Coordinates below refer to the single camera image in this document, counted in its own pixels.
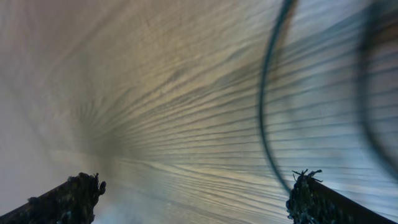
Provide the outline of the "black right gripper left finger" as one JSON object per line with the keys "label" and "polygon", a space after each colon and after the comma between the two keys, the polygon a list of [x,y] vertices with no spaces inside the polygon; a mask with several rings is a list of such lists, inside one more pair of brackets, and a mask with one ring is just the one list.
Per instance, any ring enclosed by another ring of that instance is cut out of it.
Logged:
{"label": "black right gripper left finger", "polygon": [[1,224],[91,224],[94,207],[106,191],[99,174],[80,172],[39,197],[1,215]]}

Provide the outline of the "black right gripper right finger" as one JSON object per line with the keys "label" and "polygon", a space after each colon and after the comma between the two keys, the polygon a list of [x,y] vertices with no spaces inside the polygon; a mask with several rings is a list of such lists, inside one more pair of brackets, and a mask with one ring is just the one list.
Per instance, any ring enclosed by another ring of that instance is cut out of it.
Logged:
{"label": "black right gripper right finger", "polygon": [[295,183],[286,208],[294,224],[395,224],[323,185],[314,178],[320,172],[293,172]]}

